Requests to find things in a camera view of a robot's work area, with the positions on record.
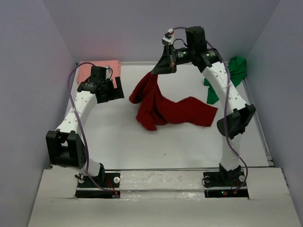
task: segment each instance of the dark red towel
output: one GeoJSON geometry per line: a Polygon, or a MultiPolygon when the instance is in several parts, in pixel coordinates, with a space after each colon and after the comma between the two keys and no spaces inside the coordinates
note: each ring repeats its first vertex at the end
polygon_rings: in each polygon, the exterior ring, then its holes
{"type": "Polygon", "coordinates": [[[217,108],[194,97],[175,103],[163,97],[158,86],[158,75],[150,72],[143,77],[129,97],[131,103],[141,102],[137,121],[148,130],[157,130],[156,125],[189,122],[200,126],[211,126],[217,108]]]}

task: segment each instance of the gray wall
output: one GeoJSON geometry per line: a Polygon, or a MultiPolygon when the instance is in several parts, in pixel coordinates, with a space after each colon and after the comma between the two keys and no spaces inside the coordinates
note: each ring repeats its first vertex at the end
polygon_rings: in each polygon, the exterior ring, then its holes
{"type": "Polygon", "coordinates": [[[302,12],[302,0],[281,0],[249,54],[248,85],[270,152],[285,170],[303,224],[302,12]]]}
{"type": "Polygon", "coordinates": [[[74,61],[41,0],[2,2],[0,21],[0,226],[25,227],[74,61]]]}
{"type": "Polygon", "coordinates": [[[202,26],[224,58],[246,57],[279,0],[44,2],[75,60],[157,61],[173,26],[202,26]]]}

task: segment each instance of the folded pink towel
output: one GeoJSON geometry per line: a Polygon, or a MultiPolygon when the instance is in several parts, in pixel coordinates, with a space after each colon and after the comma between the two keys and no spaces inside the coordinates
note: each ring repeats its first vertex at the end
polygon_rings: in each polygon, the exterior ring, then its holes
{"type": "MultiPolygon", "coordinates": [[[[116,80],[115,77],[119,77],[121,74],[121,65],[119,63],[119,60],[113,60],[113,61],[90,61],[91,63],[95,64],[96,66],[110,66],[110,68],[113,70],[113,84],[114,88],[117,88],[116,80]]],[[[85,81],[89,76],[90,76],[90,68],[91,65],[85,64],[82,65],[79,69],[78,77],[77,77],[77,82],[78,84],[85,81]]]]}

